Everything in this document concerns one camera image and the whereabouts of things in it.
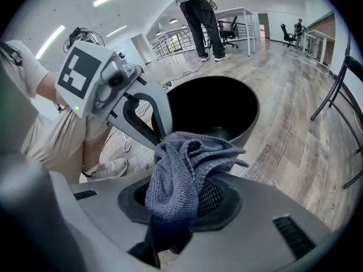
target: round trash bin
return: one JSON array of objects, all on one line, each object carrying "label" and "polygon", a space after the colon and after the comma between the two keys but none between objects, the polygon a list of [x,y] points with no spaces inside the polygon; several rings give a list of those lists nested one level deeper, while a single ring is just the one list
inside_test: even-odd
[{"label": "round trash bin", "polygon": [[[243,147],[260,113],[254,91],[239,80],[207,76],[185,82],[168,93],[173,131],[218,137]],[[154,115],[153,129],[158,133]]]}]

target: metal railing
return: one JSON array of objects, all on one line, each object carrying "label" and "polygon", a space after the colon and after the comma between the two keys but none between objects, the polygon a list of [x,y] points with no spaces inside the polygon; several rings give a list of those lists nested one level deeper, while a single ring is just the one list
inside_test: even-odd
[{"label": "metal railing", "polygon": [[[236,23],[235,29],[237,37],[232,39],[232,41],[247,39],[246,25],[244,23]],[[205,27],[202,27],[202,31],[204,36],[204,45],[205,47],[210,47],[210,40]],[[248,34],[251,39],[253,37],[253,31],[253,26],[249,25]],[[157,60],[176,53],[186,52],[188,54],[190,50],[196,51],[193,35],[189,27],[166,31],[153,43],[151,43],[151,45],[153,46],[153,51]]]}]

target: robotic arm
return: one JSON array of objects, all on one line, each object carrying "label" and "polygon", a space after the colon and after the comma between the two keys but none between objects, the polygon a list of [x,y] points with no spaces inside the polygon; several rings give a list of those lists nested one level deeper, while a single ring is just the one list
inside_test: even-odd
[{"label": "robotic arm", "polygon": [[[169,101],[163,88],[132,65],[100,45],[76,41],[70,48],[56,89],[80,118],[93,114],[100,124],[113,126],[150,149],[172,132]],[[160,133],[136,114],[140,100],[150,102]]]}]

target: black pants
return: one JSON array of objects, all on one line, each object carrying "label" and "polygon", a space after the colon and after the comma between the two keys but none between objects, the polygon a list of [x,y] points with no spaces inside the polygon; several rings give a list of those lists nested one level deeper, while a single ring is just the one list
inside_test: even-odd
[{"label": "black pants", "polygon": [[206,55],[202,31],[203,24],[212,44],[214,56],[216,58],[225,56],[216,16],[214,15],[209,2],[207,0],[191,0],[181,3],[180,9],[183,12],[193,34],[198,55],[200,57]]}]

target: gray towel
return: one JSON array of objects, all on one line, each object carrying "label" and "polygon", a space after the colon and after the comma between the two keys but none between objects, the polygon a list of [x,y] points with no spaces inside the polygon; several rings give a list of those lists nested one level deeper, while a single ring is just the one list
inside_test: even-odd
[{"label": "gray towel", "polygon": [[146,192],[145,207],[152,213],[153,226],[164,237],[173,237],[197,218],[204,181],[212,170],[229,171],[245,150],[223,139],[175,132],[157,145],[155,169]]}]

